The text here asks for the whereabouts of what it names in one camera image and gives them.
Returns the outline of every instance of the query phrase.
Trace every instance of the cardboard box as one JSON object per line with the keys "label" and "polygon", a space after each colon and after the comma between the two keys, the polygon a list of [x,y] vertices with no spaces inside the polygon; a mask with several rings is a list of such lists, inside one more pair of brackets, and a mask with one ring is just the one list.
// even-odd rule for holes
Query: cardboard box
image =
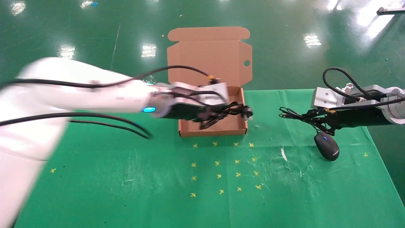
{"label": "cardboard box", "polygon": [[[252,46],[250,32],[242,27],[176,28],[168,38],[178,41],[167,48],[168,65],[187,65],[220,78],[228,86],[229,102],[245,103],[242,85],[252,80]],[[169,82],[207,85],[207,78],[187,69],[170,69]],[[199,130],[199,123],[179,120],[181,137],[244,135],[247,122],[240,115],[229,115],[208,129]]]}

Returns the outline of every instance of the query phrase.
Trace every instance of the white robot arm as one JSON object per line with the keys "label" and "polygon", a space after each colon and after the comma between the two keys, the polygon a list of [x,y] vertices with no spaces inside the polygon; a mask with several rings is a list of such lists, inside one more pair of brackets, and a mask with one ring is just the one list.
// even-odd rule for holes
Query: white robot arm
{"label": "white robot arm", "polygon": [[[194,120],[201,123],[201,129],[228,114],[252,115],[243,104],[228,105],[226,84],[215,78],[207,86],[180,82],[149,85],[62,58],[44,58],[28,65],[14,84],[0,88],[0,107],[0,228],[9,227],[17,217],[71,120],[65,113],[150,112],[158,118]],[[44,114],[60,117],[24,119]]]}

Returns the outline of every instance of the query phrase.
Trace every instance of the box lid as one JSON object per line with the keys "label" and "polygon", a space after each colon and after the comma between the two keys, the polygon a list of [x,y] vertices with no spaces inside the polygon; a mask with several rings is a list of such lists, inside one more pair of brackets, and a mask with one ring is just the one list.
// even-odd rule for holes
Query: box lid
{"label": "box lid", "polygon": [[[218,77],[228,86],[252,80],[252,47],[240,41],[250,32],[242,27],[176,28],[168,38],[178,43],[167,48],[168,65],[187,65]],[[187,69],[170,69],[170,83],[206,85],[207,78]]]}

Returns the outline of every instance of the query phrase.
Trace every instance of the reflective floor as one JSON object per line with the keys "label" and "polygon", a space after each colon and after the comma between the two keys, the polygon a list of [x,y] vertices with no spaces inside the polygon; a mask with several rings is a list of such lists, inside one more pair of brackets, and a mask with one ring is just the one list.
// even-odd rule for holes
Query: reflective floor
{"label": "reflective floor", "polygon": [[[46,56],[71,58],[127,75],[164,66],[177,27],[250,30],[253,80],[247,90],[323,86],[327,67],[347,70],[362,86],[405,88],[405,15],[377,16],[404,0],[83,0],[0,2],[0,81]],[[153,75],[167,81],[167,74]],[[331,73],[330,83],[346,78]],[[405,128],[370,127],[405,200]]]}

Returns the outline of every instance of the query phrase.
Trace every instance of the computer mouse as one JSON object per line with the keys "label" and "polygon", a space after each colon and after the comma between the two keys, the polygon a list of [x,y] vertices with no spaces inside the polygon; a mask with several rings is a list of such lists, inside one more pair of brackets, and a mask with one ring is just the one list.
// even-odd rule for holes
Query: computer mouse
{"label": "computer mouse", "polygon": [[314,140],[319,152],[326,160],[334,161],[339,157],[339,147],[330,135],[321,131],[314,137]]}

